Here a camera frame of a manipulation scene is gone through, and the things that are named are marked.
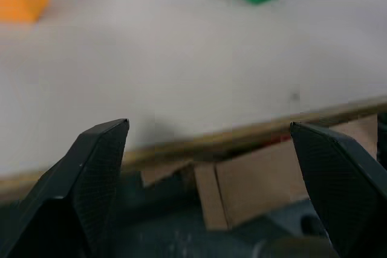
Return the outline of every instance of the table surface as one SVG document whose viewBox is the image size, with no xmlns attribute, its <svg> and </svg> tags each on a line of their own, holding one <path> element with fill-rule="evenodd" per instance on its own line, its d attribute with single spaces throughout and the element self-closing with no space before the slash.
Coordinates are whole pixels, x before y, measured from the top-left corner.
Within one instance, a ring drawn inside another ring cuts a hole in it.
<svg viewBox="0 0 387 258">
<path fill-rule="evenodd" d="M 115 118 L 132 150 L 387 92 L 387 0 L 51 0 L 0 44 L 4 176 Z"/>
</svg>

